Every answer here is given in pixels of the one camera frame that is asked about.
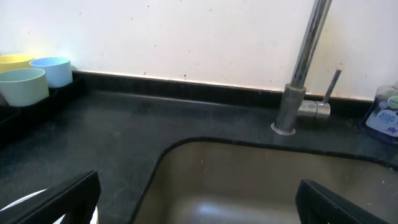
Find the white wall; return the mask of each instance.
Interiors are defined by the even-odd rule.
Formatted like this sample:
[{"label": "white wall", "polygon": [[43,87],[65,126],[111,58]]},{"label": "white wall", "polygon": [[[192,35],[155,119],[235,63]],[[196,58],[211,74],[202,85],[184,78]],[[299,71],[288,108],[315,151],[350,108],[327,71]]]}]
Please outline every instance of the white wall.
[{"label": "white wall", "polygon": [[[313,0],[0,0],[0,54],[77,70],[283,90]],[[398,1],[333,0],[305,86],[371,100],[398,80]]]}]

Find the cup rim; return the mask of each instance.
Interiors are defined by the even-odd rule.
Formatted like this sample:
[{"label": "cup rim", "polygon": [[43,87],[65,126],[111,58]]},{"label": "cup rim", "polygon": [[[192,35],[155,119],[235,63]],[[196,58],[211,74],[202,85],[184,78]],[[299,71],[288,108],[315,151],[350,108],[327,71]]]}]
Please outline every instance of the cup rim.
[{"label": "cup rim", "polygon": [[[12,57],[12,56],[18,56],[18,55],[23,55],[25,56],[24,60],[18,60],[15,62],[2,62],[1,58],[5,58],[5,57]],[[35,57],[31,54],[24,54],[24,53],[20,53],[20,54],[7,54],[7,55],[0,55],[0,65],[7,65],[7,64],[12,64],[12,63],[21,63],[21,62],[28,62],[31,60],[34,60]]]},{"label": "cup rim", "polygon": [[[65,61],[62,62],[62,63],[50,63],[48,65],[37,65],[37,64],[35,64],[38,61],[48,60],[48,59],[57,59],[57,60],[65,60]],[[63,64],[69,63],[69,62],[70,62],[70,59],[67,58],[67,57],[44,57],[44,58],[38,58],[38,59],[34,59],[34,60],[30,61],[29,65],[30,66],[35,66],[35,67],[48,67],[48,66],[54,66],[54,65],[63,65]]]},{"label": "cup rim", "polygon": [[40,69],[40,68],[18,68],[18,69],[8,70],[8,71],[5,71],[5,72],[0,72],[0,77],[1,77],[3,74],[6,74],[6,73],[13,73],[13,72],[20,71],[20,70],[36,70],[36,71],[38,71],[38,72],[41,72],[41,74],[37,75],[37,76],[34,77],[34,78],[28,78],[28,79],[24,79],[24,80],[16,80],[16,81],[2,81],[2,80],[0,80],[0,83],[27,82],[27,81],[35,80],[36,78],[40,78],[40,77],[42,77],[42,76],[45,75],[45,70],[42,70],[42,69]]}]

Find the soap bottle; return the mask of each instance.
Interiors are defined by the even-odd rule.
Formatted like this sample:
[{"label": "soap bottle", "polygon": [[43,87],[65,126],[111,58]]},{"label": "soap bottle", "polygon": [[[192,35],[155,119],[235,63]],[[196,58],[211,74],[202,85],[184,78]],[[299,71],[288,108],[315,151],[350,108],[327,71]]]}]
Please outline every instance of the soap bottle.
[{"label": "soap bottle", "polygon": [[359,127],[380,140],[398,144],[398,81],[377,88],[372,107]]}]

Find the white plate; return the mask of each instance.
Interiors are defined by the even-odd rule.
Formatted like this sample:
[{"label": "white plate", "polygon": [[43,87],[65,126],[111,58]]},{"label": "white plate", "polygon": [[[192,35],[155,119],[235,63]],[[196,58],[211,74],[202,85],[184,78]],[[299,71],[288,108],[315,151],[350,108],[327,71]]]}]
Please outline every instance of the white plate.
[{"label": "white plate", "polygon": [[[33,197],[33,196],[35,196],[35,195],[40,194],[41,192],[43,192],[43,191],[45,191],[45,190],[46,190],[46,189],[40,190],[40,191],[38,191],[38,192],[34,192],[34,193],[30,194],[30,195],[26,195],[25,197],[20,198],[20,199],[16,200],[15,202],[12,202],[11,204],[5,206],[5,207],[4,207],[2,210],[0,210],[0,211],[3,211],[3,210],[5,210],[5,209],[7,209],[7,208],[10,208],[10,207],[14,206],[14,205],[17,205],[17,204],[19,204],[19,203],[21,203],[21,202],[27,200],[28,198],[31,198],[31,197]],[[57,221],[55,221],[54,224],[60,224],[64,216],[65,216],[65,215],[62,215],[62,217],[59,218]],[[91,218],[90,224],[98,224],[98,223],[99,223],[99,222],[98,222],[98,209],[97,209],[97,206],[96,206],[96,207],[95,207],[95,210],[94,210],[94,213],[93,213],[93,218]]]}]

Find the sink basin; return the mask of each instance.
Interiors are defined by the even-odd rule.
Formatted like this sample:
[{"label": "sink basin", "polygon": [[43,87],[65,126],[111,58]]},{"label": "sink basin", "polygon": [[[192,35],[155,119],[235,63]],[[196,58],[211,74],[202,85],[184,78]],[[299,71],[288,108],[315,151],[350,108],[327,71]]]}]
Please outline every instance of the sink basin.
[{"label": "sink basin", "polygon": [[295,194],[301,179],[398,223],[398,175],[392,169],[216,142],[190,142],[166,154],[134,223],[300,223]]}]

